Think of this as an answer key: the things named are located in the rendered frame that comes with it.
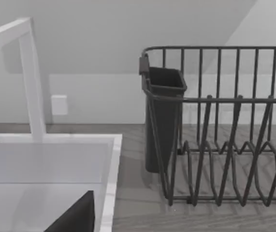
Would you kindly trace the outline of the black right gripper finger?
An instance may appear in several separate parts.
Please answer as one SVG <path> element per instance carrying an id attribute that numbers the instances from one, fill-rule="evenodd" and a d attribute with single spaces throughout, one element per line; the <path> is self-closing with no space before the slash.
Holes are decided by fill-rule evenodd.
<path id="1" fill-rule="evenodd" d="M 94 191 L 87 191 L 44 232 L 94 232 L 95 200 Z"/>

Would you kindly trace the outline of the white sink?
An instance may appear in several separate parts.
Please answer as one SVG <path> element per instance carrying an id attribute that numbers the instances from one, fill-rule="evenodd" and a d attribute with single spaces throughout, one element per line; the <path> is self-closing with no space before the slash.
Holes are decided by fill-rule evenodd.
<path id="1" fill-rule="evenodd" d="M 121 134 L 46 134 L 0 143 L 0 232 L 44 232 L 87 191 L 95 231 L 112 232 Z"/>

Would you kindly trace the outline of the dark grey cutlery holder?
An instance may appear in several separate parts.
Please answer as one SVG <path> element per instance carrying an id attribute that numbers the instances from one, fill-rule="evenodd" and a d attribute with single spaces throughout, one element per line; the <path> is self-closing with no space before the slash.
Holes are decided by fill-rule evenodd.
<path id="1" fill-rule="evenodd" d="M 187 90 L 186 81 L 180 70 L 150 67 L 149 75 L 151 89 L 155 95 L 183 97 Z M 176 102 L 155 100 L 154 108 L 163 165 L 167 170 L 174 141 Z M 150 115 L 147 105 L 145 112 L 145 168 L 150 173 L 158 173 L 159 167 Z"/>

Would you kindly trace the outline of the tall white tap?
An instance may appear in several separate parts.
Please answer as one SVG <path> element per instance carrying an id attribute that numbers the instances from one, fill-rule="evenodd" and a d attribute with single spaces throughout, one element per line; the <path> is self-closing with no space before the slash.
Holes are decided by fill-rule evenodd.
<path id="1" fill-rule="evenodd" d="M 0 133 L 0 143 L 42 143 L 46 136 L 44 101 L 32 17 L 0 26 L 0 47 L 19 40 L 30 133 Z"/>

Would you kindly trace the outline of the white wall socket plate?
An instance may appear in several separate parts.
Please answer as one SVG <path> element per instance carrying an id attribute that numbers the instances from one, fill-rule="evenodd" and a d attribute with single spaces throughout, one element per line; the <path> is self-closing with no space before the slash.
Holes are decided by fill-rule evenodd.
<path id="1" fill-rule="evenodd" d="M 54 116 L 64 116 L 68 114 L 67 95 L 51 96 L 52 114 Z"/>

